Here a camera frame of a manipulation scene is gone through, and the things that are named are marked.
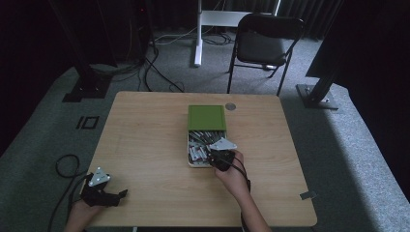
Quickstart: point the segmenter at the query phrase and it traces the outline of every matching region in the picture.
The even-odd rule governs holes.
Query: metal part
[[[227,104],[225,105],[225,108],[226,108],[227,110],[230,110],[230,111],[235,110],[235,109],[236,109],[236,104],[234,104],[234,103],[232,103],[232,102],[227,103]]]
[[[88,183],[88,186],[89,187],[96,186],[96,185],[99,185],[101,183],[108,182],[109,179],[110,179],[110,177],[107,174],[105,174],[103,169],[100,168],[100,167],[97,167],[96,173],[94,174],[91,181]]]

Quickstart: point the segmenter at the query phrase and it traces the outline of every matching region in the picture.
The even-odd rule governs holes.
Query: cable on floor
[[[220,38],[223,38],[223,42],[213,41],[213,40],[207,39],[207,37],[220,37]],[[225,33],[206,35],[202,37],[202,41],[206,44],[212,44],[212,45],[228,45],[228,44],[235,43],[235,40],[232,40],[232,38],[228,34],[225,34]]]
[[[72,174],[65,174],[65,173],[63,173],[63,172],[60,170],[60,163],[61,163],[63,160],[67,160],[67,159],[70,159],[70,160],[74,159],[74,161],[75,161],[75,168],[74,168],[74,172],[73,172]],[[79,171],[79,166],[80,166],[79,158],[78,158],[78,156],[73,155],[73,154],[64,155],[64,156],[62,156],[61,158],[59,158],[59,159],[55,162],[55,171],[57,172],[57,174],[58,174],[60,177],[63,177],[63,178],[66,178],[66,179],[70,179],[70,182],[69,182],[69,184],[67,185],[66,189],[64,190],[63,195],[62,195],[62,196],[60,197],[60,199],[58,200],[56,206],[54,207],[54,210],[53,210],[53,212],[52,212],[52,214],[51,214],[51,217],[50,217],[50,220],[49,220],[49,222],[48,222],[48,229],[47,229],[48,232],[51,231],[52,223],[53,223],[53,221],[54,221],[54,218],[55,218],[55,215],[56,215],[56,213],[57,213],[57,210],[58,210],[58,208],[60,207],[61,203],[63,202],[64,198],[66,197],[67,193],[69,193],[70,188],[71,188],[72,185],[73,185],[73,182],[75,181],[75,179],[76,179],[77,177],[80,177],[80,176],[82,176],[82,175],[84,175],[84,174],[86,173],[86,170],[80,172],[80,171]],[[75,193],[75,190],[76,190],[76,188],[79,186],[79,184],[81,184],[81,183],[84,181],[84,179],[85,179],[85,176],[82,177],[80,180],[78,180],[78,181],[75,183],[74,188],[72,189],[72,191],[71,191],[71,193],[70,193],[70,195],[69,195],[69,203],[68,203],[68,207],[67,207],[67,211],[68,211],[67,219],[68,219],[68,216],[70,215],[70,211],[71,211],[71,209],[72,209],[73,195],[74,195],[74,193]]]
[[[212,9],[212,11],[215,11],[217,9],[217,7],[220,5],[220,3],[222,2],[222,0],[219,0],[219,2],[217,3],[217,5]],[[226,0],[223,0],[223,4],[221,5],[220,11],[223,11],[225,8],[225,4],[226,4]],[[182,35],[162,35],[158,38],[155,38],[155,42],[161,40],[161,39],[167,39],[170,38],[172,39],[172,41],[167,42],[167,43],[157,43],[158,45],[167,45],[167,44],[172,44],[178,40],[182,40],[182,39],[196,39],[197,36],[196,35],[192,35],[191,32],[193,30],[195,30],[197,27],[192,28],[191,30],[189,30],[188,33],[182,34]],[[206,32],[202,33],[201,35],[206,36],[208,35],[208,32],[210,32],[212,29],[214,28],[214,26],[212,26],[210,29],[208,29]],[[213,42],[213,41],[209,41],[209,44],[218,44],[217,42]]]
[[[169,83],[169,87],[168,87],[168,88],[169,88],[169,90],[170,90],[171,92],[174,92],[174,91],[172,90],[172,88],[175,87],[176,89],[178,89],[178,91],[180,91],[181,93],[184,93],[184,92],[185,92],[184,83],[182,83],[182,82],[180,82],[180,81],[178,81],[178,82],[173,82],[173,81],[171,81],[171,80],[170,80],[169,78],[167,78],[164,74],[162,74],[162,73],[157,69],[157,67],[154,66],[155,61],[157,60],[157,58],[158,58],[159,55],[160,55],[160,51],[159,51],[156,47],[154,47],[154,46],[153,46],[153,49],[154,49],[154,54],[155,54],[155,57],[154,57],[153,61],[150,61],[148,58],[145,58],[145,61],[148,63],[148,68],[145,69],[145,73],[144,73],[144,76],[143,76],[143,82],[144,82],[144,84],[145,84],[145,87],[148,89],[149,92],[153,92],[153,90],[151,89],[151,87],[150,87],[149,84],[148,84],[148,78],[147,78],[147,77],[148,77],[148,72],[149,72],[149,70],[151,70],[151,68],[154,68],[154,70],[160,75],[160,77],[162,77],[162,79],[164,79],[166,82]]]

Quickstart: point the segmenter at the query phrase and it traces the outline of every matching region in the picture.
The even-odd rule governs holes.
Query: green lid
[[[189,105],[189,131],[226,131],[222,105]]]

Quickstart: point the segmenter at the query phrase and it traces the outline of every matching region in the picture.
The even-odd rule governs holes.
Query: metal stand base
[[[202,40],[198,39],[198,41],[196,42],[194,65],[196,67],[200,67],[201,63],[202,63]]]
[[[66,94],[63,98],[63,102],[81,102],[82,99],[105,98],[105,94],[108,91],[112,76],[97,74],[97,77],[100,80],[95,84],[94,89],[82,89],[81,78],[79,78],[74,85],[72,92]]]
[[[298,84],[296,89],[299,92],[299,96],[302,98],[306,108],[320,108],[320,109],[332,109],[338,110],[338,106],[335,103],[335,100],[330,92],[321,102],[312,102],[308,99],[308,96],[311,90],[314,88],[314,85]]]

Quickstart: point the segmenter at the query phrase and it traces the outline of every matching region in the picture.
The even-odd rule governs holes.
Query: human arm
[[[105,206],[89,206],[83,200],[73,204],[64,232],[82,232],[93,217],[101,212]]]
[[[245,172],[242,163],[244,163],[244,156],[242,153],[233,150],[235,158],[233,165]],[[230,167],[227,171],[222,172],[215,168],[216,176],[222,181],[226,189],[235,197],[239,207],[242,211],[242,217],[250,232],[271,232],[271,228],[266,223],[262,214],[253,201],[252,196],[248,190],[247,180],[243,174]]]

